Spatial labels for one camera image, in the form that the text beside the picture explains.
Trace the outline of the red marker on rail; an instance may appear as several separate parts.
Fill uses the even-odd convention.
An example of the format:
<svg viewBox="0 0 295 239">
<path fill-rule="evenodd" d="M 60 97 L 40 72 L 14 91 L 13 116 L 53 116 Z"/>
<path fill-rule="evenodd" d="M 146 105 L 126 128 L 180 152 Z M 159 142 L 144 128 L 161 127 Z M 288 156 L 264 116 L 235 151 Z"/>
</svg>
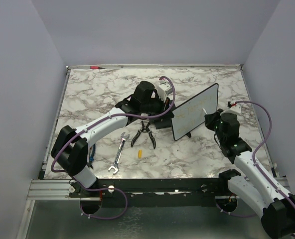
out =
<svg viewBox="0 0 295 239">
<path fill-rule="evenodd" d="M 90 66 L 89 69 L 105 69 L 105 68 L 100 66 Z"/>
</svg>

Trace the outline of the blue handled cutters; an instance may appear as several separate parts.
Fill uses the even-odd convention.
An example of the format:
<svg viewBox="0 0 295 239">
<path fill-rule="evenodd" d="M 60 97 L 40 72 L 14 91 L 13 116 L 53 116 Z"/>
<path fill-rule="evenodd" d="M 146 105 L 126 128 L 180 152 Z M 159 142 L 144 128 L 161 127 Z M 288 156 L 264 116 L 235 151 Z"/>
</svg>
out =
<svg viewBox="0 0 295 239">
<path fill-rule="evenodd" d="M 87 162 L 88 167 L 91 168 L 91 169 L 93 169 L 93 165 L 92 164 L 94 162 L 95 151 L 96 151 L 96 146 L 93 145 L 90 148 L 89 159 L 88 159 L 88 162 Z"/>
</svg>

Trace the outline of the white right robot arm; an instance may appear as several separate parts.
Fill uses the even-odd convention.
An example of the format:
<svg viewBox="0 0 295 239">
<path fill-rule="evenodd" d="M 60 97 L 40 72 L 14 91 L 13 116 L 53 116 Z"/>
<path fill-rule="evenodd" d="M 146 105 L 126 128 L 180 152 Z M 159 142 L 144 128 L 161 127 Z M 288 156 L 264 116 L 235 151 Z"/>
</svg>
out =
<svg viewBox="0 0 295 239">
<path fill-rule="evenodd" d="M 218 109 L 204 118 L 223 155 L 237 167 L 220 173 L 218 191 L 239 196 L 260 218 L 270 238 L 295 237 L 295 195 L 262 166 L 251 147 L 240 138 L 237 115 Z"/>
</svg>

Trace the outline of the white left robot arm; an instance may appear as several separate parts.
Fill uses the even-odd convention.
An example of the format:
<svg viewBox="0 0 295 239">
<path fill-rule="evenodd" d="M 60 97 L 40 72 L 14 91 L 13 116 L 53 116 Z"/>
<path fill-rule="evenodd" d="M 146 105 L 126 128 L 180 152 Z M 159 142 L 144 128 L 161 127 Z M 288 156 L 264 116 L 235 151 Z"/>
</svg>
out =
<svg viewBox="0 0 295 239">
<path fill-rule="evenodd" d="M 86 196 L 94 196 L 98 191 L 98 178 L 88 166 L 88 150 L 108 134 L 141 119 L 161 119 L 172 117 L 171 108 L 175 95 L 173 82 L 166 76 L 160 77 L 160 85 L 155 87 L 148 81 L 141 81 L 133 94 L 118 102 L 108 113 L 83 126 L 63 127 L 50 153 L 53 164 L 61 166 L 61 172 L 81 184 Z"/>
</svg>

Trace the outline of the silver open-end wrench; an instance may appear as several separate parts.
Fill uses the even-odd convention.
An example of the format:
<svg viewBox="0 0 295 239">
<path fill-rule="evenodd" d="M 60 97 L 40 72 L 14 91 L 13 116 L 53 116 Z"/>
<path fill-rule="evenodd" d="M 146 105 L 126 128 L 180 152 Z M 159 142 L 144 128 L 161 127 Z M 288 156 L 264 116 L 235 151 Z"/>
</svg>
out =
<svg viewBox="0 0 295 239">
<path fill-rule="evenodd" d="M 127 134 L 125 135 L 125 132 L 123 132 L 121 134 L 121 141 L 120 141 L 120 145 L 119 145 L 119 148 L 118 148 L 118 151 L 117 151 L 117 154 L 116 154 L 116 157 L 115 157 L 115 160 L 113 162 L 113 164 L 110 165 L 110 167 L 108 168 L 108 171 L 110 172 L 111 170 L 113 170 L 113 174 L 117 174 L 118 171 L 119 171 L 119 161 L 120 161 L 120 157 L 121 157 L 121 154 L 122 154 L 122 151 L 123 151 L 123 148 L 124 148 L 124 145 L 125 145 L 125 142 L 129 139 L 130 135 Z"/>
</svg>

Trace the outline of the black framed whiteboard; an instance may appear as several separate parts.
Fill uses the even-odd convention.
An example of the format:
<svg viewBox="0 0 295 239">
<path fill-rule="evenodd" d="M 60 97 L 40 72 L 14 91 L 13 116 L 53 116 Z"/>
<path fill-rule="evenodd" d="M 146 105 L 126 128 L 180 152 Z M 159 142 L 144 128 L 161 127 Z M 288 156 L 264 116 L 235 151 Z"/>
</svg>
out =
<svg viewBox="0 0 295 239">
<path fill-rule="evenodd" d="M 171 123 L 175 141 L 205 122 L 202 108 L 205 108 L 208 114 L 216 112 L 218 92 L 219 84 L 215 83 L 173 110 L 174 118 L 171 119 Z"/>
</svg>

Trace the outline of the black front mounting rail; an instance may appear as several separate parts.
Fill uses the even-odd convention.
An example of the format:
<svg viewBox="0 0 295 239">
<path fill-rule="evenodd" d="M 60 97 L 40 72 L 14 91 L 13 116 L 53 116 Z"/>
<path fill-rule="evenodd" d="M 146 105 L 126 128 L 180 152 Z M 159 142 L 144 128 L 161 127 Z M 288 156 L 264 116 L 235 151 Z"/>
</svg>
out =
<svg viewBox="0 0 295 239">
<path fill-rule="evenodd" d="M 214 207 L 217 202 L 236 205 L 236 197 L 227 188 L 227 177 L 189 179 L 100 179 L 95 189 L 83 189 L 73 180 L 36 180 L 29 197 L 37 200 L 79 200 L 86 210 L 127 207 Z"/>
</svg>

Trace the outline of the black handled pliers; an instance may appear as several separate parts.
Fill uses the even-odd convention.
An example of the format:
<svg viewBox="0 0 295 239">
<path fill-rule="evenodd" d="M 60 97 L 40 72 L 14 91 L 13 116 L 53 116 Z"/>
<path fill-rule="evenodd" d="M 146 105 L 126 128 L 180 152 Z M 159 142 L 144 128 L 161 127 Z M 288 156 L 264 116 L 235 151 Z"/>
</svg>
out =
<svg viewBox="0 0 295 239">
<path fill-rule="evenodd" d="M 138 140 L 138 138 L 140 137 L 140 135 L 142 133 L 147 133 L 152 145 L 153 145 L 153 149 L 156 149 L 156 140 L 152 134 L 152 131 L 149 128 L 150 126 L 150 122 L 148 122 L 147 124 L 145 124 L 143 121 L 141 121 L 141 128 L 138 130 L 138 132 L 136 133 L 136 135 L 133 137 L 132 141 L 131 141 L 131 147 L 134 146 L 134 144 L 136 143 L 136 141 Z"/>
</svg>

